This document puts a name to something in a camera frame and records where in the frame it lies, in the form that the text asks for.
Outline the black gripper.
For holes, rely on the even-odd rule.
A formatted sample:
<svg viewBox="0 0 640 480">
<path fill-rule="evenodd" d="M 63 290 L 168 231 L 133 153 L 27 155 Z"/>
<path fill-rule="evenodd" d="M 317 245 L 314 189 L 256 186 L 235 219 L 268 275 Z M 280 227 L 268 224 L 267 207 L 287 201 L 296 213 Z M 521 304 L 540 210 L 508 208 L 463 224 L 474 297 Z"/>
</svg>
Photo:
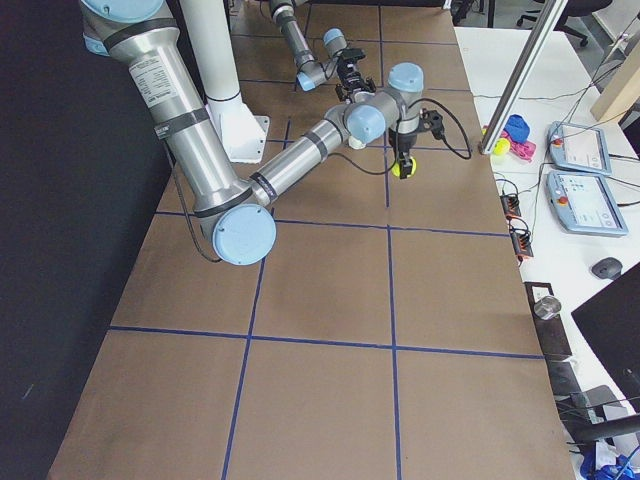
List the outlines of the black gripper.
<svg viewBox="0 0 640 480">
<path fill-rule="evenodd" d="M 398 153 L 394 164 L 396 176 L 413 176 L 417 170 L 417 163 L 414 157 L 408 154 L 414 147 L 418 133 L 398 133 L 393 129 L 389 130 L 389 144 L 393 151 Z"/>
<path fill-rule="evenodd" d="M 340 102 L 345 104 L 350 103 L 348 93 L 356 93 L 359 91 L 364 91 L 368 94 L 376 93 L 377 88 L 373 78 L 367 77 L 364 79 L 356 63 L 339 62 L 337 66 L 337 74 L 339 77 L 339 84 L 335 86 L 335 93 Z"/>
</svg>

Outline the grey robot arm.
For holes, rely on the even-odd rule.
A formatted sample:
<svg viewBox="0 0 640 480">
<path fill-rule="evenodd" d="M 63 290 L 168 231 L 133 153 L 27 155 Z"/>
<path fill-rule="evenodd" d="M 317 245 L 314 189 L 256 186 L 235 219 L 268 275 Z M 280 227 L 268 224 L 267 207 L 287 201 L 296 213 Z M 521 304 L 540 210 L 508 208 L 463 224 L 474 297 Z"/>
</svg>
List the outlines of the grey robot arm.
<svg viewBox="0 0 640 480">
<path fill-rule="evenodd" d="M 335 87 L 338 99 L 346 103 L 360 101 L 364 95 L 377 90 L 371 77 L 364 78 L 358 62 L 366 57 L 365 52 L 351 46 L 339 28 L 329 29 L 323 37 L 328 59 L 318 60 L 300 29 L 295 9 L 304 1 L 269 1 L 272 21 L 277 25 L 294 57 L 297 68 L 296 79 L 303 91 L 311 91 L 338 77 Z"/>
<path fill-rule="evenodd" d="M 164 1 L 83 1 L 80 11 L 88 50 L 124 63 L 155 123 L 157 137 L 181 167 L 195 204 L 185 214 L 200 228 L 217 261 L 250 265 L 263 259 L 276 239 L 269 206 L 337 148 L 362 148 L 383 134 L 399 135 L 401 171 L 419 125 L 424 89 L 420 66 L 393 66 L 387 85 L 360 78 L 356 51 L 341 31 L 324 36 L 326 62 L 316 60 L 295 17 L 295 3 L 273 1 L 271 15 L 294 54 L 304 90 L 338 76 L 344 103 L 248 179 L 234 163 L 237 146 L 264 138 L 264 129 L 242 101 L 224 5 L 185 1 L 177 21 Z"/>
</svg>

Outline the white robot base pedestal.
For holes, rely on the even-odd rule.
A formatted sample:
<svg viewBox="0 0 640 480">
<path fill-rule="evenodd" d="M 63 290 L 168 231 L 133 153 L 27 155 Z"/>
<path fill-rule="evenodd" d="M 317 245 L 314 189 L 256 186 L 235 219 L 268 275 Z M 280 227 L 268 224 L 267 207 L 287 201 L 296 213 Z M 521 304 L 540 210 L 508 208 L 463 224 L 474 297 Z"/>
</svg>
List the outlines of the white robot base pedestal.
<svg viewBox="0 0 640 480">
<path fill-rule="evenodd" d="M 232 162 L 257 164 L 262 161 L 270 120 L 254 115 L 242 98 L 224 3 L 186 0 L 180 5 L 206 108 L 224 150 Z"/>
</svg>

